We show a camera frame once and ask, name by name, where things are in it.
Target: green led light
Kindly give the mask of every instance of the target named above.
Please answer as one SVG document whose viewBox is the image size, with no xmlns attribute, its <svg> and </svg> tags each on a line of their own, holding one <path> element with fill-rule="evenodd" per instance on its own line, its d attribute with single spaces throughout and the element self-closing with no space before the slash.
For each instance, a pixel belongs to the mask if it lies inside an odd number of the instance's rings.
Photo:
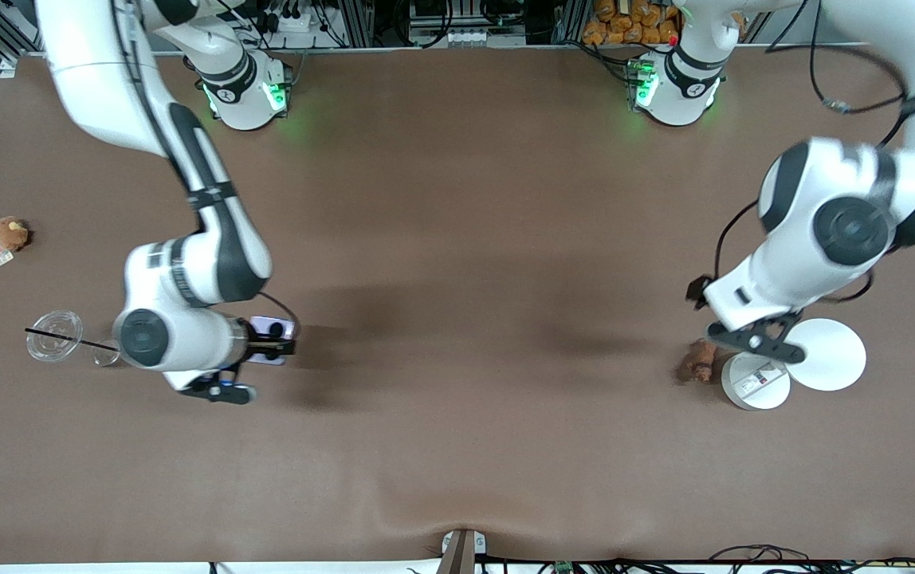
<svg viewBox="0 0 915 574">
<path fill-rule="evenodd" d="M 271 86 L 264 81 L 263 91 L 265 92 L 265 95 L 267 95 L 267 99 L 269 99 L 269 105 L 271 105 L 276 112 L 284 109 L 284 88 L 276 85 Z"/>
<path fill-rule="evenodd" d="M 210 94 L 210 88 L 207 88 L 206 84 L 202 85 L 202 93 L 206 94 L 206 100 L 210 102 L 210 110 L 213 110 L 213 113 L 217 113 L 217 105 L 213 102 L 213 94 Z"/>
<path fill-rule="evenodd" d="M 638 95 L 635 98 L 635 102 L 640 106 L 647 106 L 652 103 L 652 95 L 655 94 L 655 90 L 659 87 L 659 75 L 657 73 L 652 73 L 648 80 L 644 81 L 641 86 L 638 87 Z"/>
</svg>

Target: robotic arm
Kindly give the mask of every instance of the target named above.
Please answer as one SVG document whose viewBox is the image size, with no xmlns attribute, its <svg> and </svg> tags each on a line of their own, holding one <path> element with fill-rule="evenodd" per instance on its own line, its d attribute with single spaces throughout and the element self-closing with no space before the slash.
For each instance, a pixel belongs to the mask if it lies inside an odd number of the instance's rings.
<svg viewBox="0 0 915 574">
<path fill-rule="evenodd" d="M 634 105 L 668 126 L 694 123 L 713 105 L 720 75 L 737 46 L 740 26 L 734 12 L 773 11 L 800 0 L 673 0 L 684 14 L 680 41 L 671 51 L 641 56 L 641 88 Z"/>
<path fill-rule="evenodd" d="M 912 96 L 901 110 L 901 149 L 812 138 L 778 157 L 759 197 L 766 242 L 727 275 L 699 280 L 702 297 L 693 298 L 721 321 L 709 327 L 713 341 L 785 363 L 803 360 L 782 342 L 801 309 L 861 277 L 891 247 L 915 244 L 915 26 L 891 18 L 899 0 L 822 3 L 836 26 L 895 64 Z M 767 335 L 774 323 L 783 327 L 775 338 Z"/>
<path fill-rule="evenodd" d="M 287 355 L 292 341 L 258 335 L 209 307 L 254 298 L 273 271 L 269 251 L 206 131 L 163 86 L 145 37 L 146 28 L 177 28 L 217 11 L 207 0 L 37 3 L 50 72 L 72 120 L 105 142 L 166 157 L 198 217 L 194 233 L 129 255 L 125 309 L 114 324 L 122 356 L 163 372 L 184 395 L 248 403 L 251 387 L 213 375 L 236 375 L 256 352 Z"/>
</svg>

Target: stuffed toy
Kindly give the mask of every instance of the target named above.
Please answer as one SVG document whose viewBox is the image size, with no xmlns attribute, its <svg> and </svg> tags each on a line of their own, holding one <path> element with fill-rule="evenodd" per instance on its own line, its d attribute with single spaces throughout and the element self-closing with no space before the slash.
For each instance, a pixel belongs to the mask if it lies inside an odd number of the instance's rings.
<svg viewBox="0 0 915 574">
<path fill-rule="evenodd" d="M 19 218 L 0 218 L 0 245 L 5 250 L 18 251 L 29 242 L 29 230 Z"/>
</svg>

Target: brown plush toy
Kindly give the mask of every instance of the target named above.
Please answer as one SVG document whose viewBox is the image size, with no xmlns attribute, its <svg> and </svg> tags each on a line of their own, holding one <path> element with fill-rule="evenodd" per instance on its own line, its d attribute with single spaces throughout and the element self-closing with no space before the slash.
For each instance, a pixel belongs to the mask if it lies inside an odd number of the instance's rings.
<svg viewBox="0 0 915 574">
<path fill-rule="evenodd" d="M 29 230 L 20 218 L 0 218 L 0 245 L 9 251 L 18 251 L 29 242 Z"/>
<path fill-rule="evenodd" d="M 691 373 L 691 380 L 709 384 L 713 378 L 713 361 L 716 360 L 716 345 L 699 339 L 691 343 L 684 365 Z"/>
</svg>

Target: table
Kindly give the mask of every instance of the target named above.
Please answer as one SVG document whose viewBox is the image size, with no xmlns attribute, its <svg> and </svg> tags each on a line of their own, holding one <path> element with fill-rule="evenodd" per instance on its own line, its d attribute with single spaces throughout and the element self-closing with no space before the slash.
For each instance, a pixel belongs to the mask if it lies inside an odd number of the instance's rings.
<svg viewBox="0 0 915 574">
<path fill-rule="evenodd" d="M 750 414 L 675 376 L 713 318 L 685 286 L 776 155 L 878 140 L 894 109 L 836 116 L 805 54 L 741 50 L 709 113 L 666 128 L 577 51 L 398 51 L 314 56 L 288 119 L 234 133 L 162 69 L 269 243 L 300 353 L 244 368 L 248 407 L 28 356 L 52 309 L 107 330 L 128 251 L 193 218 L 165 160 L 80 132 L 21 61 L 0 217 L 35 240 L 0 268 L 0 563 L 417 559 L 455 527 L 536 559 L 915 556 L 915 248 L 811 310 L 865 339 L 854 387 Z M 852 104 L 893 91 L 850 56 L 819 75 Z M 746 218 L 724 265 L 760 237 Z"/>
</svg>

